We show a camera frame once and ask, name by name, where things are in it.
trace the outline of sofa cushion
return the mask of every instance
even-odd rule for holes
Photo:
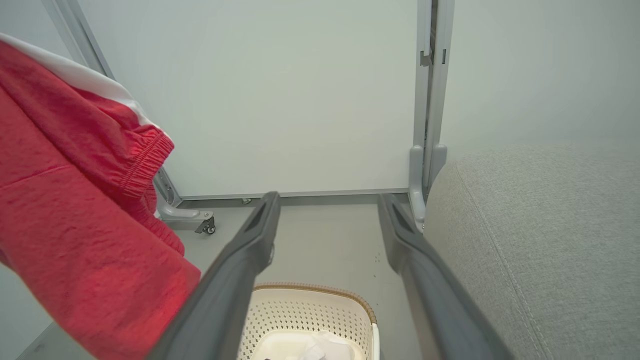
[[[640,149],[513,147],[450,161],[424,236],[517,357],[640,352]]]

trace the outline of red garment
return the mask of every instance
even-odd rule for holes
[[[94,356],[141,359],[200,279],[153,216],[171,140],[4,42],[0,119],[0,261]]]

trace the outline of white wall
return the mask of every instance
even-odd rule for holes
[[[40,0],[0,1],[0,32],[70,58]],[[0,360],[20,356],[51,321],[24,283],[0,265]]]
[[[416,0],[80,4],[181,196],[407,188]]]
[[[640,1],[456,0],[440,142],[637,141]]]

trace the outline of beige plastic basket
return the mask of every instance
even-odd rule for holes
[[[354,360],[380,360],[376,316],[361,296],[336,288],[292,282],[255,287],[237,358],[264,360],[270,338],[290,340],[280,341],[279,346],[294,347],[300,345],[297,336],[322,330],[347,341],[354,350]]]

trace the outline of gray floor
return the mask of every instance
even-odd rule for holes
[[[353,291],[373,307],[385,359],[418,359],[420,350],[404,286],[391,271],[372,197],[284,199],[275,256],[257,282],[305,282]],[[214,208],[216,233],[196,234],[194,223],[171,224],[184,242],[186,258],[203,272],[250,214],[234,201],[200,201]],[[92,359],[60,328],[49,329],[23,359]]]

